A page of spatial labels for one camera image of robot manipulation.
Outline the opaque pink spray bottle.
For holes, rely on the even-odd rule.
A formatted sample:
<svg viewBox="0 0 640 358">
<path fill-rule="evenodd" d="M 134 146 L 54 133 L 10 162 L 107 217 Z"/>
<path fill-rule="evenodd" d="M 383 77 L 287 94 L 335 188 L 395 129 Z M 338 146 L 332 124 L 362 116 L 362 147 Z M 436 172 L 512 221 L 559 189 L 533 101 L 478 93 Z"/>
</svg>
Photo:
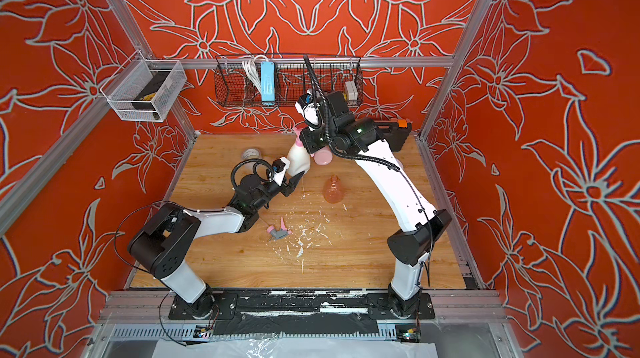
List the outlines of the opaque pink spray bottle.
<svg viewBox="0 0 640 358">
<path fill-rule="evenodd" d="M 325 146 L 313 154 L 313 160 L 319 166 L 326 166 L 332 162 L 333 153 Z"/>
</svg>

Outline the white spray bottle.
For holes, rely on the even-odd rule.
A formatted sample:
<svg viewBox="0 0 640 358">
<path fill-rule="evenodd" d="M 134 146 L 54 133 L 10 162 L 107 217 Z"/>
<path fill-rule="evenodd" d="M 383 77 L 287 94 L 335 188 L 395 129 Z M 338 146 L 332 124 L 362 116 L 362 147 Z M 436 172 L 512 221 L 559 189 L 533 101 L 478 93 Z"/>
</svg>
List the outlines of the white spray bottle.
<svg viewBox="0 0 640 358">
<path fill-rule="evenodd" d="M 287 173 L 290 177 L 294 177 L 299 173 L 305 173 L 309 171 L 311 167 L 311 156 L 300 140 L 296 140 L 292 145 L 288 152 L 287 159 L 289 161 Z"/>
</svg>

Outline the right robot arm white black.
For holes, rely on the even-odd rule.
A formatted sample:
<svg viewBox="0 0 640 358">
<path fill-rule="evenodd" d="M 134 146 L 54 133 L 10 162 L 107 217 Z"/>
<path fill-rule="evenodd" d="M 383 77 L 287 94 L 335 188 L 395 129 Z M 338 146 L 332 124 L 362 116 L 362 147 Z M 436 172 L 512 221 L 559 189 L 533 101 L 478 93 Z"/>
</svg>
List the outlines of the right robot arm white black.
<svg viewBox="0 0 640 358">
<path fill-rule="evenodd" d="M 328 148 L 339 158 L 355 161 L 382 193 L 399 229 L 388 238 L 395 258 L 388 286 L 388 308 L 398 318 L 417 316 L 422 295 L 421 279 L 430 273 L 435 242 L 452 221 L 416 188 L 398 165 L 392 148 L 371 118 L 356 119 L 339 91 L 326 93 L 309 57 L 303 58 L 311 90 L 298 99 L 297 111 L 306 127 L 298 134 L 308 154 Z"/>
</svg>

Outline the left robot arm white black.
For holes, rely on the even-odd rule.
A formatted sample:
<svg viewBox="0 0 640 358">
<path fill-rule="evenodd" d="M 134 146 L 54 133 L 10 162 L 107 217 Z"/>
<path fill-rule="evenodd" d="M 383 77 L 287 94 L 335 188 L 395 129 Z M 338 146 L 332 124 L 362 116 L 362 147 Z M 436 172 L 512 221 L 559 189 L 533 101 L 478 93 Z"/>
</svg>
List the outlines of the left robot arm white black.
<svg viewBox="0 0 640 358">
<path fill-rule="evenodd" d="M 168 201 L 128 244 L 128 254 L 175 295 L 187 316 L 209 318 L 213 291 L 186 262 L 193 242 L 206 236 L 243 233 L 259 219 L 275 196 L 290 196 L 311 164 L 281 157 L 273 162 L 250 158 L 232 169 L 233 198 L 223 208 L 195 210 Z"/>
</svg>

